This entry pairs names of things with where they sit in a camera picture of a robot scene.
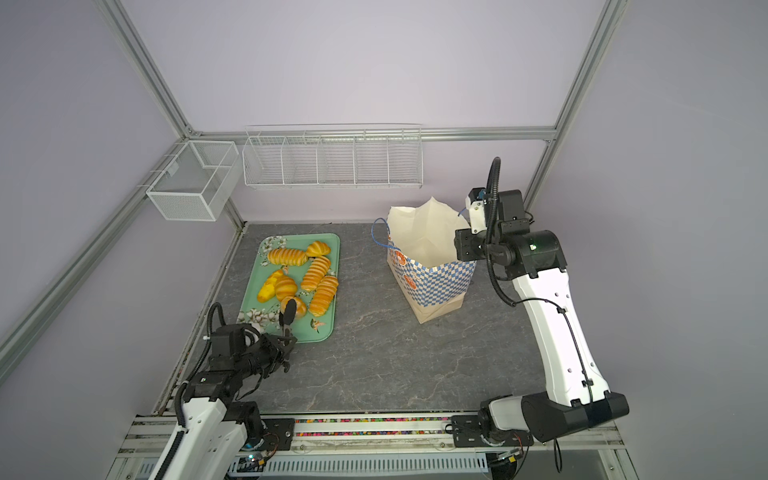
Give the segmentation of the oval fake bread roll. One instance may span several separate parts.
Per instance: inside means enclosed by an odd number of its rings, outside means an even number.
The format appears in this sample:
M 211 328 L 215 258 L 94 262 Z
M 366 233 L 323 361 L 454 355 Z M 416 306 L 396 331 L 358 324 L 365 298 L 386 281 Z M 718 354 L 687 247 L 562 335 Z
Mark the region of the oval fake bread roll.
M 257 300 L 260 303 L 266 303 L 275 297 L 275 284 L 283 275 L 284 271 L 282 269 L 278 269 L 266 278 L 257 293 Z

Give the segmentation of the round fake bread roll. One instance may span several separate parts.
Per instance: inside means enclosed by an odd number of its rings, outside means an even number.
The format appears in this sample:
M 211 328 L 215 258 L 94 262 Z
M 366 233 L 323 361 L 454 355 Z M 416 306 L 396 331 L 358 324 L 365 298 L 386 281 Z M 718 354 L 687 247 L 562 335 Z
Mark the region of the round fake bread roll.
M 275 297 L 279 302 L 285 297 L 295 296 L 298 292 L 298 285 L 295 280 L 288 275 L 283 275 L 275 284 Z

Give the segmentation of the checkered paper bag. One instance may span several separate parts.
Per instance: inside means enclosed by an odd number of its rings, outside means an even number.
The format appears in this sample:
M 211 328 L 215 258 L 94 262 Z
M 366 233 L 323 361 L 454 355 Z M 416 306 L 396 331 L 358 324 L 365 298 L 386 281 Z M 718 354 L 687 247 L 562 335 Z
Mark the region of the checkered paper bag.
M 372 240 L 385 249 L 387 264 L 419 323 L 462 307 L 476 263 L 457 257 L 455 232 L 469 227 L 458 211 L 430 198 L 419 207 L 392 207 L 372 226 L 386 230 L 386 239 L 372 233 Z

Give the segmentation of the ridged fake bread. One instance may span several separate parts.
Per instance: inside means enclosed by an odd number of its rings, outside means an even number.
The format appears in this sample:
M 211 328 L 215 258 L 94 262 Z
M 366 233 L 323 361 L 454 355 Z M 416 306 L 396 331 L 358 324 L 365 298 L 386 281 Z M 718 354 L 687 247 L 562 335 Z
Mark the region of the ridged fake bread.
M 318 256 L 312 259 L 307 272 L 301 280 L 300 288 L 303 291 L 314 291 L 320 281 L 326 276 L 330 270 L 331 260 L 326 256 Z
M 321 317 L 328 311 L 336 296 L 338 286 L 339 281 L 335 276 L 326 275 L 320 280 L 309 305 L 309 312 L 314 317 Z

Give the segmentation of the ridged fake bread loaf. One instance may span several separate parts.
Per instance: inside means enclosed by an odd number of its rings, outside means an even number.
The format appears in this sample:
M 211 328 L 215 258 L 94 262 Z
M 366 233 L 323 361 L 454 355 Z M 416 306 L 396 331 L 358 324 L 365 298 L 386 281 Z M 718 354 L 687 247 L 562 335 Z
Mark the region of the ridged fake bread loaf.
M 267 253 L 268 262 L 279 266 L 302 266 L 308 259 L 309 257 L 304 250 L 295 248 L 280 247 Z

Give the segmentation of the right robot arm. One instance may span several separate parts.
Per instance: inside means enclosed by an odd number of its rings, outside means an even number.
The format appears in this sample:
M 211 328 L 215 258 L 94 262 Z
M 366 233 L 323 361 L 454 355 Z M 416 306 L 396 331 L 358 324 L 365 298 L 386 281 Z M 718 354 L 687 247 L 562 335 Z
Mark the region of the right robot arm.
M 518 433 L 547 442 L 629 414 L 625 395 L 613 391 L 596 365 L 571 298 L 567 261 L 557 236 L 534 231 L 518 190 L 499 188 L 494 158 L 483 187 L 470 191 L 470 225 L 455 233 L 458 260 L 482 261 L 496 295 L 523 307 L 545 372 L 545 389 L 497 397 L 478 412 L 481 437 L 501 445 Z

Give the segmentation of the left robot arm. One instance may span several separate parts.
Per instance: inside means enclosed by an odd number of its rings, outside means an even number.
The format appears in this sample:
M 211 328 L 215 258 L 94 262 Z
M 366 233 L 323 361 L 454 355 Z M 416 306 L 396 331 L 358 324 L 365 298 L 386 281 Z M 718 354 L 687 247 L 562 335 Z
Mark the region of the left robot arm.
M 280 450 L 283 437 L 263 422 L 258 404 L 238 397 L 244 381 L 263 381 L 278 369 L 290 370 L 297 339 L 291 326 L 298 302 L 278 314 L 280 335 L 261 333 L 250 324 L 225 321 L 220 303 L 206 315 L 203 353 L 173 400 L 176 425 L 152 479 L 228 479 L 238 452 L 263 469 Z

